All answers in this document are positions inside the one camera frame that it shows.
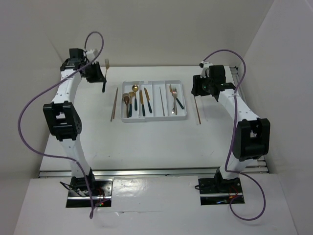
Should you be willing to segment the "gold fork green handle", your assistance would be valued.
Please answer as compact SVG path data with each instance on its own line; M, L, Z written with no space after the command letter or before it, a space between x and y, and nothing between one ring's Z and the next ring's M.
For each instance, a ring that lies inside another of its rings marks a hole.
M105 88L106 88L106 82L107 82L107 72L108 72L108 69L110 68L110 62L109 62L109 59L106 58L105 59L105 75L104 75L104 80L103 80L103 86L102 86L102 93L105 92Z
M176 95L175 96L175 99L176 99L176 102L179 104L179 106L184 109L184 106L182 105L182 103L180 102L180 100L178 99L178 96L177 96L177 89L175 87L172 88L172 86L170 85L169 86L169 89L170 89L170 92L172 94L172 96Z

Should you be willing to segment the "metal chopstick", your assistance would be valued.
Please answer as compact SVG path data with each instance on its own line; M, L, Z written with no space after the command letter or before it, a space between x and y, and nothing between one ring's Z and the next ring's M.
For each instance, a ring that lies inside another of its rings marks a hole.
M163 96L162 96L162 89L161 89L161 87L159 87L159 92L160 92L160 99L161 99L162 114L163 114L163 116L165 116L165 110L164 110Z

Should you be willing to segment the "brown chopstick pair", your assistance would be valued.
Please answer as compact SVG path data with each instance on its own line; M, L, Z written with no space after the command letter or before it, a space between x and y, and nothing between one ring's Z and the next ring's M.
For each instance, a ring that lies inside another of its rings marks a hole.
M114 118L115 118L115 110L116 110L117 96L118 96L118 88L116 88L116 92L115 92L115 97L114 97L114 102L113 102L112 114L111 114L110 122L112 122L112 121L114 120Z

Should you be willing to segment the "gold knife green handle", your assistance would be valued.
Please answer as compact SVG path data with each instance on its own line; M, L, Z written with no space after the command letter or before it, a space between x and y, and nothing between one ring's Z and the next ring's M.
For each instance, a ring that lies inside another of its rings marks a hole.
M141 104L141 109L142 109L142 116L145 117L146 113L145 113L142 89L139 92L139 98L140 98L140 104Z
M149 97L149 94L148 94L148 91L147 91L146 88L144 88L144 92L145 92L145 95L146 95L149 112L152 113L153 111L152 111L152 107L151 107L151 104L150 104L150 97Z

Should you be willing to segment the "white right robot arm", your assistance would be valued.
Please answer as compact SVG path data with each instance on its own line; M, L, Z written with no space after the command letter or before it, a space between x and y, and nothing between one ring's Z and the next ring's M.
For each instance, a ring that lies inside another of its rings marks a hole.
M194 96L210 95L220 103L234 121L230 155L215 173L213 186L226 193L239 181L239 173L269 150L270 122L260 118L235 91L233 83L226 81L223 65L201 62L200 75L194 75L191 93Z

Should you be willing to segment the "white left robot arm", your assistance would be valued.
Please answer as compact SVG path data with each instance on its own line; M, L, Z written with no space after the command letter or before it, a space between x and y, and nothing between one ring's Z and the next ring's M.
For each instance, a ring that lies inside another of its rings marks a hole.
M60 67L62 83L51 103L43 106L50 133L60 142L70 162L71 181L66 187L76 192L81 191L85 195L92 195L97 184L82 149L82 121L74 107L74 100L83 78L104 78L100 65L95 60L97 55L96 49L85 51L71 48L69 58Z

